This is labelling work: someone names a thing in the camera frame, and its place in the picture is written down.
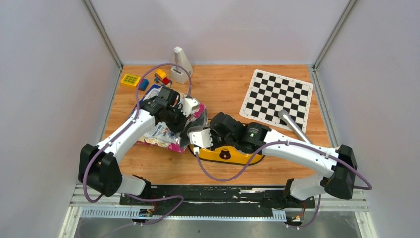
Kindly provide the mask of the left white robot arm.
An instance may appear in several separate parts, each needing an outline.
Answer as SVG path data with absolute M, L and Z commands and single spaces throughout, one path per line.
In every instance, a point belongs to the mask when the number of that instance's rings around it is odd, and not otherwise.
M 153 97 L 138 101 L 131 116 L 113 134 L 97 145 L 86 144 L 81 149 L 78 179 L 86 199 L 95 202 L 88 195 L 87 189 L 91 188 L 100 196 L 130 194 L 138 204 L 148 204 L 152 198 L 149 182 L 140 176 L 124 175 L 120 161 L 141 136 L 161 122 L 171 132 L 184 131 L 199 106 L 195 98 L 181 97 L 167 87 L 162 87 Z

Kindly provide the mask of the yellow double pet bowl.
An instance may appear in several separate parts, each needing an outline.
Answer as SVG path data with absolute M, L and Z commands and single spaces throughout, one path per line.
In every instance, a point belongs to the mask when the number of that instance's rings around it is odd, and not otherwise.
M 214 126 L 212 126 L 211 122 L 209 122 L 209 124 L 205 126 L 192 126 L 187 129 L 187 132 L 188 130 L 194 127 L 209 127 L 210 129 L 230 128 L 233 131 L 234 137 L 236 138 L 236 143 L 239 144 L 248 125 L 246 123 L 240 122 L 216 122 Z M 215 149 L 200 148 L 198 155 L 198 158 L 201 161 L 217 162 L 232 165 L 245 165 L 252 154 L 245 153 L 243 152 L 243 150 L 240 150 L 234 147 L 233 145 L 229 145 L 218 147 Z

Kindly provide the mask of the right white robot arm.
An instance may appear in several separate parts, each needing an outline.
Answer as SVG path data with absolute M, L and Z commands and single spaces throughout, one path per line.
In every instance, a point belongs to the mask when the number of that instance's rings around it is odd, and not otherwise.
M 350 146 L 319 147 L 256 122 L 242 124 L 223 112 L 213 117 L 210 128 L 215 145 L 232 146 L 246 154 L 275 156 L 313 169 L 314 175 L 287 181 L 283 200 L 289 207 L 324 193 L 344 200 L 353 197 L 357 162 Z

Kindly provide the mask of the colourful pet food bag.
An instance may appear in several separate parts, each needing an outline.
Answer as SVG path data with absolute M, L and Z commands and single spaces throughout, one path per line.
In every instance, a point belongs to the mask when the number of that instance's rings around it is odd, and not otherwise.
M 160 122 L 160 111 L 180 110 L 182 98 L 192 98 L 164 86 L 152 86 L 144 97 L 139 101 L 140 109 L 149 112 L 154 118 L 153 127 L 140 136 L 136 144 L 155 145 L 176 152 L 184 152 L 189 145 L 187 129 L 192 126 L 204 126 L 208 122 L 206 106 L 200 103 L 199 110 L 188 116 L 185 129 L 181 133 L 174 133 L 168 129 L 165 123 Z

